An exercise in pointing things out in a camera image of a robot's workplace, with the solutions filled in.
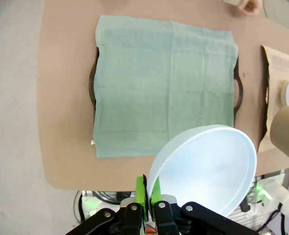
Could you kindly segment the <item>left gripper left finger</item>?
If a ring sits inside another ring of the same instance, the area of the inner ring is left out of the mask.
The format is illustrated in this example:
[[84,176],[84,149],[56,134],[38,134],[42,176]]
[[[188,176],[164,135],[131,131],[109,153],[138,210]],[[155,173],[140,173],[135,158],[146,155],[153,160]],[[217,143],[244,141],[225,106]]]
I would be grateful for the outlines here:
[[72,235],[143,235],[148,221],[147,178],[136,179],[135,196],[121,201],[117,212],[104,208],[70,231]]

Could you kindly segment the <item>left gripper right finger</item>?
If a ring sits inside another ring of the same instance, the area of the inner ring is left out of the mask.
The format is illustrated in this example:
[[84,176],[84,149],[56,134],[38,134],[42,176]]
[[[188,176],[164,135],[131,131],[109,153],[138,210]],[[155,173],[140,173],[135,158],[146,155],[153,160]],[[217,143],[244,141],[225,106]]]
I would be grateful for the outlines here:
[[196,202],[178,206],[174,196],[161,194],[159,179],[150,198],[151,216],[159,235],[257,235]]

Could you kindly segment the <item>person's right hand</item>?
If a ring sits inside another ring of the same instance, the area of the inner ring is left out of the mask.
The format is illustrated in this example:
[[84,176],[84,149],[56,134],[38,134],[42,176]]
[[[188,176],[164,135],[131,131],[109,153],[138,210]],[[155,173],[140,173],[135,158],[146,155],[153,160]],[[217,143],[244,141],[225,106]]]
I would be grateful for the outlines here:
[[247,16],[256,16],[263,7],[262,0],[241,0],[238,9]]

